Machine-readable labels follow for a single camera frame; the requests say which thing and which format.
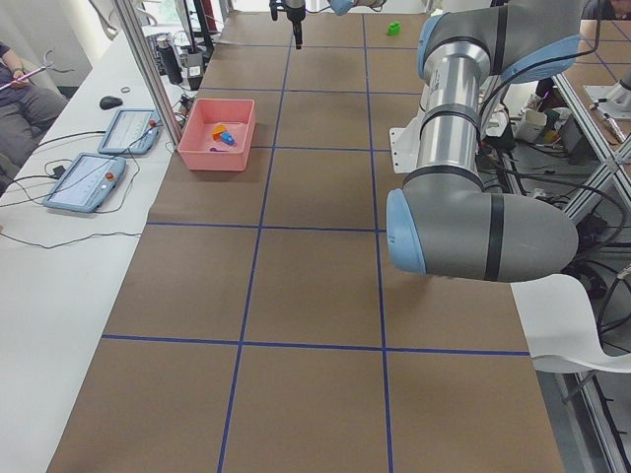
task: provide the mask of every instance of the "person's hand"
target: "person's hand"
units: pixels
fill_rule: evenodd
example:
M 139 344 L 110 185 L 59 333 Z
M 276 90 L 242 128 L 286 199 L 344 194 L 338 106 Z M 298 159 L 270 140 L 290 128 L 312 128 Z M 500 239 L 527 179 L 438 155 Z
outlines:
M 13 79 L 19 79 L 22 76 L 24 76 L 24 71 L 22 69 L 17 69 L 14 73 L 13 73 Z M 25 79 L 24 81 L 20 81 L 20 82 L 16 82 L 13 86 L 11 86 L 13 89 L 23 89 L 24 87 L 26 87 L 28 84 L 30 84 L 31 81 L 29 81 L 29 79 Z

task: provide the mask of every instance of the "metal pole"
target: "metal pole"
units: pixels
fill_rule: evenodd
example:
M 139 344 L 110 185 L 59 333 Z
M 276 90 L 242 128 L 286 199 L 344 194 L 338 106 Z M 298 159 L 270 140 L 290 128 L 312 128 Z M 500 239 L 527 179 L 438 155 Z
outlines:
M 136 11 L 131 4 L 131 0 L 112 0 L 112 4 L 120 20 L 120 25 L 127 36 L 129 48 L 136 59 L 140 74 L 145 80 L 154 105 L 162 117 L 163 124 L 176 148 L 179 140 L 181 140 L 181 128 L 179 128 L 179 124 L 175 119 L 167 91 L 165 91 L 165 87 L 162 84 L 158 68 L 136 17 Z

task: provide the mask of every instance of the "black band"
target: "black band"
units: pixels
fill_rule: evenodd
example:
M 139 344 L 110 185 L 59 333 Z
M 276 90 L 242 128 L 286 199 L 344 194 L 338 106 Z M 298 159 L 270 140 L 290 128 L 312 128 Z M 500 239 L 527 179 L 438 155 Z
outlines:
M 447 166 L 447 165 L 438 165 L 438 166 L 425 166 L 424 168 L 419 168 L 414 170 L 410 174 L 408 174 L 403 180 L 403 185 L 407 184 L 414 177 L 418 177 L 419 175 L 425 174 L 455 174 L 461 177 L 464 177 L 467 180 L 470 180 L 475 185 L 477 185 L 480 190 L 484 189 L 484 184 L 482 180 L 475 175 L 470 170 L 464 168 L 457 168 L 456 166 Z
M 478 46 L 480 49 L 482 49 L 484 52 L 486 52 L 487 56 L 490 56 L 491 54 L 489 54 L 489 48 L 487 47 L 486 44 L 484 44 L 482 41 L 480 41 L 478 38 L 476 37 L 472 37 L 472 36 L 451 36 L 448 37 L 446 39 L 443 39 L 440 42 L 437 42 L 436 45 L 434 47 L 432 47 L 432 49 L 428 52 L 425 53 L 425 57 L 423 58 L 423 63 L 425 63 L 425 60 L 427 60 L 428 57 L 430 57 L 432 55 L 432 53 L 437 50 L 439 47 L 445 45 L 445 44 L 452 44 L 454 42 L 466 42 L 469 44 L 475 44 L 476 46 Z
M 486 281 L 497 281 L 502 259 L 504 241 L 504 196 L 491 194 L 491 224 L 489 225 L 489 246 L 486 251 Z
M 504 48 L 506 46 L 506 26 L 509 18 L 509 7 L 504 5 L 498 10 L 497 16 L 497 38 L 495 43 L 495 56 L 493 56 L 493 66 L 491 75 L 498 76 L 503 72 Z
M 425 125 L 427 125 L 434 118 L 447 115 L 459 116 L 460 118 L 464 118 L 466 121 L 470 122 L 475 127 L 475 138 L 477 139 L 478 143 L 480 142 L 481 136 L 479 115 L 472 108 L 460 105 L 459 103 L 447 103 L 444 105 L 435 106 L 430 111 L 428 111 L 423 118 L 421 131 L 419 132 L 419 139 L 423 135 L 423 129 L 425 128 Z

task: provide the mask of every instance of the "bottle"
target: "bottle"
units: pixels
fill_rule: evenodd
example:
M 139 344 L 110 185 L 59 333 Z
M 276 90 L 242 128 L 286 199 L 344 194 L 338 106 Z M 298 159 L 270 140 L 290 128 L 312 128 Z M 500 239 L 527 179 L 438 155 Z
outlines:
M 156 44 L 160 57 L 162 58 L 162 63 L 165 66 L 165 71 L 167 71 L 169 82 L 172 84 L 181 84 L 182 77 L 179 63 L 175 57 L 174 49 L 169 43 L 169 38 L 165 34 L 161 34 L 156 38 Z

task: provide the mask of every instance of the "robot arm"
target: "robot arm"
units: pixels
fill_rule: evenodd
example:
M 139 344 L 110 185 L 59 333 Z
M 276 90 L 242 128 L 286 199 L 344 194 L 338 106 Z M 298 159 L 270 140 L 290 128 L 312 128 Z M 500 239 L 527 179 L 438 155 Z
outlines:
M 578 236 L 560 210 L 521 195 L 489 194 L 475 169 L 478 93 L 489 75 L 515 82 L 550 77 L 578 51 L 583 2 L 513 0 L 446 14 L 421 33 L 418 69 L 429 101 L 417 169 L 387 199 L 390 258 L 400 269 L 491 281 L 554 273 L 576 254 Z
M 336 15 L 344 15 L 353 7 L 380 8 L 387 0 L 328 0 Z M 296 49 L 303 48 L 303 20 L 307 16 L 305 0 L 270 0 L 269 9 L 272 20 L 278 20 L 278 12 L 286 12 L 287 20 L 292 22 Z

